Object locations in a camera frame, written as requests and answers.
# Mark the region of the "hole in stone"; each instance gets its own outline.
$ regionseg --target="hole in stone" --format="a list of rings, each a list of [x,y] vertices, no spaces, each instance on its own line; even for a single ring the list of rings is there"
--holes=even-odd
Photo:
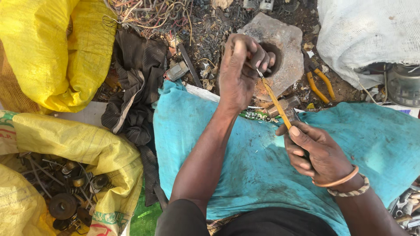
[[[264,76],[268,78],[274,75],[280,69],[281,64],[283,62],[283,54],[281,53],[280,49],[277,48],[274,44],[262,42],[260,43],[260,45],[266,52],[273,52],[276,55],[276,62],[272,67],[270,67],[271,73],[264,73]]]

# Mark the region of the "green fabric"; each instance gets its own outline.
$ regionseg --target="green fabric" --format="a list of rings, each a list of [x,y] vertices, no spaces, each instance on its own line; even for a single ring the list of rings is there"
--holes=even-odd
[[[150,207],[145,207],[144,196],[144,177],[142,192],[140,193],[139,201],[137,202],[134,216],[131,218],[130,235],[131,236],[154,236],[156,223],[159,216],[162,214],[160,204],[157,202]]]

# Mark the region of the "yellow sack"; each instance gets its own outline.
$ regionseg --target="yellow sack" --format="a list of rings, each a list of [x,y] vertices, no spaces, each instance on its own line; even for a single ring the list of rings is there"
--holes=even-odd
[[[1,0],[0,39],[22,92],[55,111],[86,107],[110,65],[116,28],[105,15],[102,0]]]
[[[16,151],[53,154],[89,164],[87,171],[94,175],[106,173],[115,187],[96,194],[98,202],[87,235],[121,234],[142,188],[143,165],[136,148],[97,126],[45,115],[0,111],[0,121],[5,121],[0,122],[0,130],[7,127],[16,133]],[[19,165],[13,155],[0,157],[0,235],[58,234],[45,200],[16,172],[23,171]]]

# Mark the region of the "yellow-handled tool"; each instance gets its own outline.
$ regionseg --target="yellow-handled tool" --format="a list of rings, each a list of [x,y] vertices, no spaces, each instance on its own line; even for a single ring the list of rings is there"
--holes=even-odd
[[[278,102],[277,98],[274,96],[274,93],[273,93],[272,89],[267,84],[267,79],[263,76],[263,74],[261,73],[260,70],[257,69],[257,72],[258,72],[258,75],[261,78],[261,81],[262,81],[265,89],[267,90],[268,95],[270,95],[270,98],[273,101],[274,105],[276,106],[276,108],[278,110],[278,113],[280,114],[281,118],[283,119],[284,124],[286,125],[287,129],[290,129],[290,127],[291,127],[290,121],[287,118],[286,114],[284,113],[284,110],[281,107],[280,103]]]
[[[325,103],[330,103],[330,100],[321,93],[321,91],[318,90],[318,88],[315,85],[313,76],[312,76],[312,72],[315,72],[327,85],[327,89],[328,89],[328,93],[331,96],[332,100],[336,99],[336,95],[334,94],[334,90],[333,90],[333,86],[331,85],[330,80],[324,75],[324,73],[322,73],[311,61],[311,59],[309,58],[308,53],[302,49],[302,53],[303,53],[303,64],[304,64],[304,69],[305,69],[305,73],[306,73],[306,78],[308,78],[308,82],[309,85],[311,86],[311,89],[315,92],[316,95],[319,96],[319,98],[325,102]]]

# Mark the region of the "teal cloth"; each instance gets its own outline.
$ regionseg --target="teal cloth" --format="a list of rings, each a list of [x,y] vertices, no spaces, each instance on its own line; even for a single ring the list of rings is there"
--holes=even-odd
[[[212,117],[217,103],[165,81],[154,114],[160,185],[169,198],[177,172]],[[302,121],[325,129],[352,164],[365,174],[388,206],[420,173],[420,122],[375,104],[345,103]],[[288,207],[325,220],[338,235],[350,235],[343,215],[325,188],[299,174],[275,136],[276,124],[238,117],[229,138],[207,219],[263,207]]]

